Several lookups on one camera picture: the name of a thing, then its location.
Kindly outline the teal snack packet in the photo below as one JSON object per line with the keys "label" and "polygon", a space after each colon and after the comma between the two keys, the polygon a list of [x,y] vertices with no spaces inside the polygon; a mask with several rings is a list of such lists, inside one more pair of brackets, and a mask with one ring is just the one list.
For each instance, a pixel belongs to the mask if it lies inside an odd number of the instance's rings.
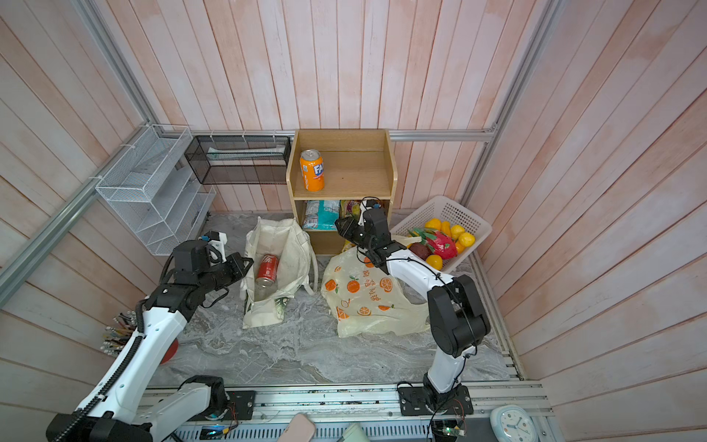
{"label": "teal snack packet", "polygon": [[308,201],[302,223],[304,230],[335,231],[340,217],[338,200]]}

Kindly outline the red cola can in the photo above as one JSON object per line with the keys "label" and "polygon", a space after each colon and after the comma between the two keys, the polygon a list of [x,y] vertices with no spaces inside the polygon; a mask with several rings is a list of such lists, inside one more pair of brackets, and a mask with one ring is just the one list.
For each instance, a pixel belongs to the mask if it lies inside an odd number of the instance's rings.
{"label": "red cola can", "polygon": [[259,287],[272,287],[276,283],[280,260],[274,254],[264,254],[256,274],[255,283]]}

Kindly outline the orange print plastic bag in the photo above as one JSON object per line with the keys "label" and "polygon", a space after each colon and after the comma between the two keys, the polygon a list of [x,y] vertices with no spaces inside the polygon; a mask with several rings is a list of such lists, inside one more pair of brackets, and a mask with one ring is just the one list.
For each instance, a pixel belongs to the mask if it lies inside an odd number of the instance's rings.
{"label": "orange print plastic bag", "polygon": [[321,294],[337,321],[340,338],[362,333],[403,336],[430,329],[427,305],[410,302],[395,278],[354,248],[331,258]]}

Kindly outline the white plastic fruit basket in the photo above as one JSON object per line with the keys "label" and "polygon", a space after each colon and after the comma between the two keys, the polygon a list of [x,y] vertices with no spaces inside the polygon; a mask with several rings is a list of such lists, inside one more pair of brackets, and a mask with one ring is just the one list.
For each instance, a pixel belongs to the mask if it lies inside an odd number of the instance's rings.
{"label": "white plastic fruit basket", "polygon": [[437,218],[442,222],[449,221],[451,226],[460,225],[475,237],[473,245],[466,248],[457,257],[445,260],[443,271],[446,273],[451,273],[461,265],[492,233],[492,226],[479,215],[442,195],[435,196],[413,211],[408,217],[394,224],[390,232],[393,235],[406,236],[409,230],[422,228],[427,221],[433,218]]}

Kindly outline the cream canvas tote bag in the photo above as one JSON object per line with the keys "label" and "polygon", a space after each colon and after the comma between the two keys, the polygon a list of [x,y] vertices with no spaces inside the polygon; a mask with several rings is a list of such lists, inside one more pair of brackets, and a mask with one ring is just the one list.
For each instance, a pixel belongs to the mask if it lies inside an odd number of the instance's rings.
{"label": "cream canvas tote bag", "polygon": [[[279,257],[276,283],[259,287],[256,274],[264,254]],[[254,264],[240,283],[240,297],[245,301],[243,328],[253,329],[284,321],[289,301],[299,289],[309,294],[318,291],[319,270],[315,252],[298,221],[260,218],[246,237],[245,255]]]}

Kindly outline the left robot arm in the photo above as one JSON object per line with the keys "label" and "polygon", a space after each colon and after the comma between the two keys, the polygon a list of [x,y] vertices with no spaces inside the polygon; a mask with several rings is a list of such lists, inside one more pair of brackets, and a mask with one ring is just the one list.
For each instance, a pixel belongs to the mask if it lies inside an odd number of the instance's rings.
{"label": "left robot arm", "polygon": [[192,376],[167,399],[140,414],[145,390],[178,335],[206,297],[228,295],[254,261],[225,252],[226,235],[210,231],[173,249],[158,287],[134,309],[136,327],[98,385],[71,414],[57,414],[46,429],[50,441],[163,441],[195,416],[235,417],[220,377]]}

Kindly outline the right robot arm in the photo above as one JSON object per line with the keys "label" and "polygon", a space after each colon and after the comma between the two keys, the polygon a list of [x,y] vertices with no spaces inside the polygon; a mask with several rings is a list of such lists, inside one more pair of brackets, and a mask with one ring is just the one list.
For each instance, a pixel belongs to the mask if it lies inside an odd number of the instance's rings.
{"label": "right robot arm", "polygon": [[435,358],[422,385],[398,387],[401,413],[431,417],[472,414],[469,390],[462,385],[461,374],[492,330],[476,283],[469,276],[451,276],[434,269],[394,241],[380,207],[365,207],[359,218],[343,217],[335,226],[375,267],[403,281],[427,301]]}

